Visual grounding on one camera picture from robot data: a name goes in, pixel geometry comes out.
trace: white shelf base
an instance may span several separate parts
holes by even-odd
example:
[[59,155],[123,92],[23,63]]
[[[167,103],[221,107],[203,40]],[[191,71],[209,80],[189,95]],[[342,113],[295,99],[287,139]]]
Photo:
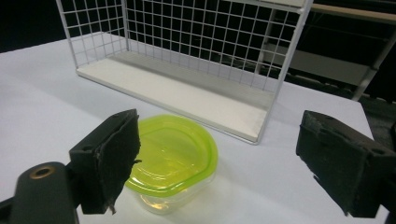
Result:
[[80,67],[77,72],[251,143],[259,141],[274,100],[272,92],[131,51]]

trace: wire grid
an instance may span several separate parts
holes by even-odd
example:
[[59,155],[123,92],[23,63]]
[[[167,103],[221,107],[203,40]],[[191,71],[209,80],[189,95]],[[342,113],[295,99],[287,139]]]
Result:
[[76,67],[131,50],[263,90],[279,78],[300,16],[296,7],[260,2],[57,3]]
[[76,67],[126,51],[122,0],[57,0]]
[[[283,8],[221,0],[126,1],[129,46],[154,59],[254,86],[262,77],[279,78],[299,17],[295,7]],[[254,87],[266,89],[266,80]]]

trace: yellow-green lid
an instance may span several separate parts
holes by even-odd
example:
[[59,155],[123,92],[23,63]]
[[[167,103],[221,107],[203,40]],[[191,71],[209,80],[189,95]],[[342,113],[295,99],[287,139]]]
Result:
[[139,121],[141,148],[125,185],[139,193],[169,197],[211,176],[218,150],[196,122],[160,115]]

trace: metal frame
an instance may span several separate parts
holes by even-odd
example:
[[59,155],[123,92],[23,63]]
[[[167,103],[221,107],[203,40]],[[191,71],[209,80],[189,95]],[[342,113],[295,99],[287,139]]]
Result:
[[[258,95],[263,94],[264,98],[265,94],[271,95],[273,100],[265,106],[268,114],[289,69],[312,5],[312,0],[291,2],[57,0],[79,75],[124,91],[114,83],[109,84],[111,80],[104,81],[85,74],[89,70],[86,67],[119,55],[124,60],[125,55],[131,56],[134,52],[134,55],[137,53],[138,57],[144,57],[147,64],[154,60],[173,70],[179,70],[174,67],[176,65],[195,71],[200,74],[196,76],[203,77],[202,80],[210,75],[214,79],[219,78],[219,83],[224,83],[221,84],[224,86],[228,86],[227,82],[244,86],[237,88],[243,90],[240,92],[242,95],[246,91],[262,91]],[[134,55],[128,60],[139,60]],[[165,76],[185,79],[180,74]],[[195,77],[186,80],[212,92],[250,101],[222,87],[219,87],[221,91],[215,90],[211,84],[195,80]],[[124,92],[140,96],[140,93],[131,91]],[[151,103],[157,100],[139,98]],[[206,123],[206,120],[195,116],[188,117]],[[242,137],[243,140],[259,143],[267,120],[261,124],[257,139]],[[229,133],[216,125],[214,128]]]

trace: white wire shelf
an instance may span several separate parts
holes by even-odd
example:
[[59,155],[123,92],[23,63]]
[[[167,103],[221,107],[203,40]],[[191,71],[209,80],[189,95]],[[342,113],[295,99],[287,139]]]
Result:
[[312,0],[57,0],[79,75],[257,144]]

